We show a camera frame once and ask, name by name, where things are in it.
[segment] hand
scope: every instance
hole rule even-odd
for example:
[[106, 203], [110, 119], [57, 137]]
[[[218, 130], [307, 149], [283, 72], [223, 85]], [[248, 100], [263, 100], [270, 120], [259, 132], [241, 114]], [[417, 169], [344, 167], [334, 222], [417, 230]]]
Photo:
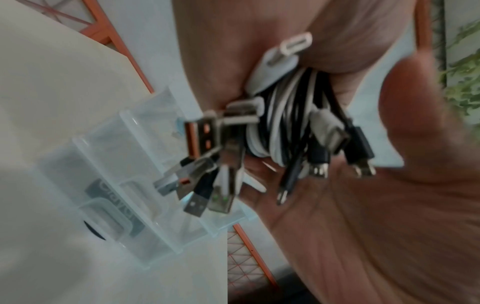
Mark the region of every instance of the hand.
[[246, 162], [267, 193], [244, 184], [241, 199], [324, 303], [480, 301], [480, 149], [447, 110], [433, 66], [417, 54], [383, 84], [380, 116], [403, 168], [357, 179], [337, 158], [328, 180], [300, 180], [276, 206], [282, 170]]
[[174, 0], [183, 67], [203, 110], [243, 94], [263, 53], [310, 31], [301, 64], [331, 73], [347, 105], [364, 75], [404, 32], [415, 0]]

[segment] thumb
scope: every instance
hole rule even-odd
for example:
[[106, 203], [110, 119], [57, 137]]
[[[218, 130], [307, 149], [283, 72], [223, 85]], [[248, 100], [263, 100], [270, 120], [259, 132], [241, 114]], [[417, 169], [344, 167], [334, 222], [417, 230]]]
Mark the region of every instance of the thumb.
[[480, 151], [449, 110], [437, 79], [431, 53], [418, 52], [390, 71], [379, 101], [381, 120], [405, 169], [429, 180], [480, 168]]

